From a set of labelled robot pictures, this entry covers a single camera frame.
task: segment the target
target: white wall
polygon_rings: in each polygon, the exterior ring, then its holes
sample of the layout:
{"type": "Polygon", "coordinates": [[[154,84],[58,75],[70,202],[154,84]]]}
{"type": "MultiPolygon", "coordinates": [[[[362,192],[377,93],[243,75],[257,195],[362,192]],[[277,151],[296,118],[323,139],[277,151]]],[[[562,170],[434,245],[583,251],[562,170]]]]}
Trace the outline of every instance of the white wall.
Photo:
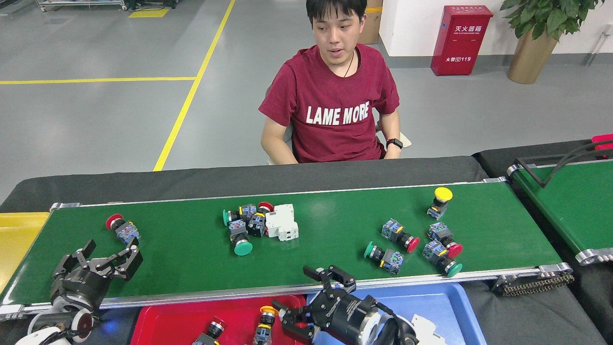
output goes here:
{"type": "MultiPolygon", "coordinates": [[[[589,53],[607,24],[613,24],[613,1],[591,10],[581,31],[560,38],[556,53],[589,53]]],[[[512,10],[500,12],[502,0],[384,0],[379,35],[389,56],[432,56],[445,5],[485,5],[494,17],[490,20],[480,55],[513,54],[517,38],[503,18],[512,10]]],[[[601,53],[613,53],[613,35],[601,53]]]]}

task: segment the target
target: potted plant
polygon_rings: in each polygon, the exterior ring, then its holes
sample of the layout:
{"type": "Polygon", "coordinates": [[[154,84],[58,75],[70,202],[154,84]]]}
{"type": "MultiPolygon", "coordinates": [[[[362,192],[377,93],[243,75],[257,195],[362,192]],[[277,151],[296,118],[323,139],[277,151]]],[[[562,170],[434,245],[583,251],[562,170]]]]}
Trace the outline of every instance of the potted plant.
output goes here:
{"type": "Polygon", "coordinates": [[[536,81],[562,34],[579,31],[589,10],[604,0],[504,0],[500,10],[519,38],[509,67],[509,79],[524,84],[536,81]]]}

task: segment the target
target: black hair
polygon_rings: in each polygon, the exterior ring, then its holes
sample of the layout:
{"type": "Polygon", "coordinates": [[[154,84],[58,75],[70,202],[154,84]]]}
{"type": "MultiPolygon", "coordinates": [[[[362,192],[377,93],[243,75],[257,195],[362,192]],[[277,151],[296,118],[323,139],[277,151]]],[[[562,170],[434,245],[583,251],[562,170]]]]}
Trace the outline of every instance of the black hair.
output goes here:
{"type": "Polygon", "coordinates": [[[332,9],[336,10],[337,16],[341,12],[350,17],[355,12],[361,21],[366,12],[366,0],[306,0],[306,15],[311,21],[311,26],[313,20],[324,19],[332,9]]]}

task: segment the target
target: green leaves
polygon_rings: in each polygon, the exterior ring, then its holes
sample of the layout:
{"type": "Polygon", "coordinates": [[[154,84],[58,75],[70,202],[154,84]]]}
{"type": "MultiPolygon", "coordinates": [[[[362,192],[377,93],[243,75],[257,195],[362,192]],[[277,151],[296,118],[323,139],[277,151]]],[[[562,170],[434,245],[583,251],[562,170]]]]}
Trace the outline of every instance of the green leaves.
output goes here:
{"type": "Polygon", "coordinates": [[[515,7],[519,5],[519,0],[504,0],[502,2],[502,6],[500,6],[500,10],[504,11],[506,9],[510,9],[512,7],[515,7]]]}
{"type": "Polygon", "coordinates": [[[500,10],[514,9],[504,17],[518,38],[534,29],[532,39],[546,34],[559,40],[562,34],[579,31],[589,10],[601,3],[604,0],[504,0],[500,10]]]}
{"type": "Polygon", "coordinates": [[[541,37],[541,35],[543,34],[543,31],[545,31],[545,23],[543,22],[537,23],[535,25],[534,31],[532,31],[532,39],[537,39],[541,37]]]}
{"type": "Polygon", "coordinates": [[[579,15],[578,0],[560,0],[560,8],[569,17],[576,17],[579,15]]]}
{"type": "Polygon", "coordinates": [[[553,9],[547,18],[547,35],[551,36],[558,27],[568,19],[561,9],[553,9]]]}

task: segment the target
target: man's right arm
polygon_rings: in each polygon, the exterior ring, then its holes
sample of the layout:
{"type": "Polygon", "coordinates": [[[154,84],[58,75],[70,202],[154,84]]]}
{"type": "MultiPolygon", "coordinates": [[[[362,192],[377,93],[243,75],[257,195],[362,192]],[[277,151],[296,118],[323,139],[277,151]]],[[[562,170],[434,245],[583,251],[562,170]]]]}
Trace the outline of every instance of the man's right arm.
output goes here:
{"type": "Polygon", "coordinates": [[[281,126],[266,116],[260,143],[274,164],[298,163],[292,150],[290,150],[289,146],[283,141],[283,135],[285,134],[286,128],[287,127],[281,126]]]}

